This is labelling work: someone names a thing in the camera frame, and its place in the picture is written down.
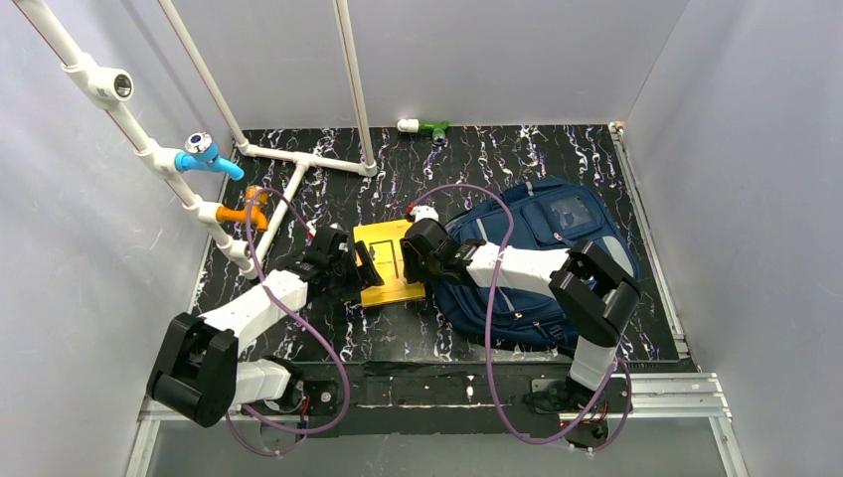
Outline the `yellow notebook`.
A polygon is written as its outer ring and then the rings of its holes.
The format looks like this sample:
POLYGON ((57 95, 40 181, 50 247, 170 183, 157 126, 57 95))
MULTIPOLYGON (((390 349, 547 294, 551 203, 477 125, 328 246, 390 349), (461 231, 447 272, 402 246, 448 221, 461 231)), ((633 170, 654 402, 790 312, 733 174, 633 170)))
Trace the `yellow notebook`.
POLYGON ((400 239, 412 225, 405 219, 356 226, 355 241, 361 241, 372 259, 383 285, 364 289, 361 304, 365 308, 425 298, 424 286, 408 284, 404 276, 404 260, 400 239))

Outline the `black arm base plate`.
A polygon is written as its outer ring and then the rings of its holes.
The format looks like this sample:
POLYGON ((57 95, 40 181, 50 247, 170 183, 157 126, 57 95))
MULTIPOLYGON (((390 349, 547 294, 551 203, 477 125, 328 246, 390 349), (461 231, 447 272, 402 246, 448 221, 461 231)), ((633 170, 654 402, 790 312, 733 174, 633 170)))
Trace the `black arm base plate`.
POLYGON ((319 438, 503 434, 499 401, 518 431, 540 438, 560 431, 587 403, 564 391, 569 367, 567 360, 496 362, 491 390, 481 363, 349 364, 345 395, 334 366, 300 363, 284 397, 261 398, 252 407, 268 419, 314 428, 319 438))

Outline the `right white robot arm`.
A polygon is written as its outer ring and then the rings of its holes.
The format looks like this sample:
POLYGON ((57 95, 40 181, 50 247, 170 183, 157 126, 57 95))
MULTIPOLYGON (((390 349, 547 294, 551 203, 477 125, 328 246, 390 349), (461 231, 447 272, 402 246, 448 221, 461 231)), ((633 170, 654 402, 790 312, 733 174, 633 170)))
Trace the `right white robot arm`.
POLYGON ((408 281, 487 291, 479 320, 486 349, 496 338, 494 301, 500 288, 554 299, 577 334, 561 389, 563 405, 588 411, 599 401, 641 289, 598 244, 582 239, 569 248, 537 250, 482 239, 459 242, 439 222, 421 219, 400 246, 408 281))

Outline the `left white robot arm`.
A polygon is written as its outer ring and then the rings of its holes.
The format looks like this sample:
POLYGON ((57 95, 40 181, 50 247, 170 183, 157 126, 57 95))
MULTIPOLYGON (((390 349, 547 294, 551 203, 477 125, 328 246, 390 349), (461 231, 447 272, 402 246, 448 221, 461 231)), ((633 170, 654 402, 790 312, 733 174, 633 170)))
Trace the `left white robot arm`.
POLYGON ((349 300, 383 282, 362 242, 320 228, 262 284, 199 316, 174 317, 146 394, 203 427, 216 424, 233 405, 281 399, 292 389, 295 372, 278 359, 240 361, 246 346, 316 298, 349 300))

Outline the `navy blue backpack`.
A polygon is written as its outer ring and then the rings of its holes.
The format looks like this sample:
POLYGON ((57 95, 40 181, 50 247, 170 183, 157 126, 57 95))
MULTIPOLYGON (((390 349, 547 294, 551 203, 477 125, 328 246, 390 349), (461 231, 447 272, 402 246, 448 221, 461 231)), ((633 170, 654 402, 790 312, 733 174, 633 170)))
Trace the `navy blue backpack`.
POLYGON ((548 287, 580 240, 601 247, 633 278, 639 265, 600 196, 558 178, 529 181, 487 199, 445 224, 459 243, 508 243, 497 288, 434 282, 433 299, 452 327, 483 336, 493 309, 493 342, 572 350, 578 333, 548 287))

